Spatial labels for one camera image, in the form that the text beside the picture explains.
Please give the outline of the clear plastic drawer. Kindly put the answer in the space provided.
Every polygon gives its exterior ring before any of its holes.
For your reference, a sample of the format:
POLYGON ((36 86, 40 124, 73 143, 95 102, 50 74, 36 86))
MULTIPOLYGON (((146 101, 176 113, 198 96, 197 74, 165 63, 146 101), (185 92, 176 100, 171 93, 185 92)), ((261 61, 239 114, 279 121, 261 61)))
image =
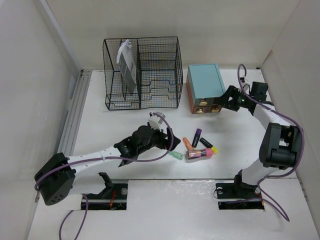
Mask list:
POLYGON ((210 113, 212 106, 208 104, 205 100, 201 100, 198 106, 195 106, 195 113, 196 114, 205 114, 210 113))
POLYGON ((216 100, 216 97, 211 98, 210 104, 208 106, 209 113, 218 113, 222 110, 222 107, 220 105, 217 105, 216 100))

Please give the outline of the pink colourful tube case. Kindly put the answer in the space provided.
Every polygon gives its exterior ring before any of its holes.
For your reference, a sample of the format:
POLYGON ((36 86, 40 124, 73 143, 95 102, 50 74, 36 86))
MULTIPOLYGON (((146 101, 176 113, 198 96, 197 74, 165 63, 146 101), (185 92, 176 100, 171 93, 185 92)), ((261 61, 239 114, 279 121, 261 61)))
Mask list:
POLYGON ((188 150, 186 152, 186 159, 187 160, 193 160, 197 158, 210 158, 214 155, 214 151, 211 148, 204 148, 204 149, 193 149, 193 150, 188 150))

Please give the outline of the grey paper swatch booklet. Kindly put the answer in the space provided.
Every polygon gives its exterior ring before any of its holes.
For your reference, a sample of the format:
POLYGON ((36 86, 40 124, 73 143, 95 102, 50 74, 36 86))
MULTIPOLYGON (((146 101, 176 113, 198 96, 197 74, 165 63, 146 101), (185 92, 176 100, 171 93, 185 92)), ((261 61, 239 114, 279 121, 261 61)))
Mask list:
POLYGON ((121 43, 118 49, 116 63, 118 64, 127 90, 130 94, 133 94, 137 85, 137 65, 133 56, 133 46, 129 39, 121 43))

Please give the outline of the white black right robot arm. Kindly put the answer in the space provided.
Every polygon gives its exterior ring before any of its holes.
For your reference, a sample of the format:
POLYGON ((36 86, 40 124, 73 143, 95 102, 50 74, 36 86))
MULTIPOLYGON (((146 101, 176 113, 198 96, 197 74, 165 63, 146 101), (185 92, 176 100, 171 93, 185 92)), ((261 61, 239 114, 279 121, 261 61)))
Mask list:
POLYGON ((252 199, 257 196, 258 183, 278 170, 293 169, 302 151, 302 133, 286 118, 278 115, 272 102, 267 101, 268 84, 253 82, 249 95, 235 86, 214 99, 222 108, 238 111, 248 109, 265 129, 258 158, 240 170, 232 183, 217 183, 218 199, 252 199))

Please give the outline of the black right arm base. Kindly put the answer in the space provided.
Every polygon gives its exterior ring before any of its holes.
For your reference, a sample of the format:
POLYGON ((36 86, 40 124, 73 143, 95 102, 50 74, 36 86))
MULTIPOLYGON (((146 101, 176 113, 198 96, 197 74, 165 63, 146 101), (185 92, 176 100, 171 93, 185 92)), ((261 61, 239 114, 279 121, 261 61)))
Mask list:
POLYGON ((218 199, 219 210, 264 210, 258 185, 242 182, 241 174, 237 174, 232 182, 221 181, 215 184, 215 198, 218 199))

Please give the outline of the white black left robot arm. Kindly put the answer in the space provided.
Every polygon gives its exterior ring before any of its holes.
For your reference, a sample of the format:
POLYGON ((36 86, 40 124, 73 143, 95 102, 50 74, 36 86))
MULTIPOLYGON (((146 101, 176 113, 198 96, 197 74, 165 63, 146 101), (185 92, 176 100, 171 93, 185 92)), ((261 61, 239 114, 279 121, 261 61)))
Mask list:
POLYGON ((142 125, 131 136, 98 152, 80 156, 54 154, 34 176, 35 189, 47 206, 61 202, 68 195, 108 199, 115 190, 107 174, 111 163, 119 161, 119 166, 124 167, 138 162, 138 157, 152 148, 163 150, 166 156, 180 143, 169 127, 163 130, 142 125))

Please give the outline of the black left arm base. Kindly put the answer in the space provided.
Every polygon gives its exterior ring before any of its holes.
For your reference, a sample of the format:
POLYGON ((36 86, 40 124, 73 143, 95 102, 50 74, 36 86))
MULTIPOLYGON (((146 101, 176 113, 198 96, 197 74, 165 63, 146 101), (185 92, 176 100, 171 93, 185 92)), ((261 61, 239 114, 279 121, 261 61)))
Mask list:
POLYGON ((100 172, 103 189, 98 193, 85 194, 88 210, 92 211, 125 211, 127 209, 128 180, 112 181, 105 172, 100 172))

